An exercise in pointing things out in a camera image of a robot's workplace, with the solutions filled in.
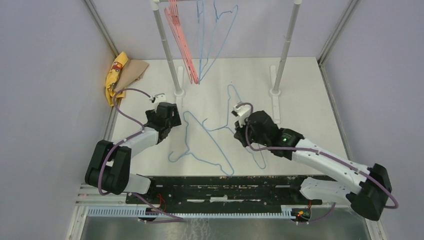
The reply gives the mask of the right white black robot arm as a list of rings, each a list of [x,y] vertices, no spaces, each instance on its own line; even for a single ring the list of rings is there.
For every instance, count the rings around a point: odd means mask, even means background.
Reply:
[[[289,189],[289,199],[295,204],[321,200],[349,205],[361,217],[380,220],[385,209],[396,209],[399,203],[392,195],[392,184],[387,169],[376,163],[372,167],[340,158],[317,146],[301,133],[279,128],[263,110],[252,111],[247,105],[235,107],[234,138],[244,148],[254,152],[269,151],[309,166],[330,177],[319,180],[306,177],[300,185]]]

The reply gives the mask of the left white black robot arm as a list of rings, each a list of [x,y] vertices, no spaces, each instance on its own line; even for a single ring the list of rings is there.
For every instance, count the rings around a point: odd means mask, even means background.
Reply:
[[[182,123],[175,103],[160,102],[145,114],[147,123],[144,129],[117,142],[97,142],[85,173],[86,184],[97,187],[101,194],[134,192],[144,203],[150,204],[156,200],[158,191],[151,186],[153,180],[130,173],[131,160],[147,148],[158,145],[173,127]]]

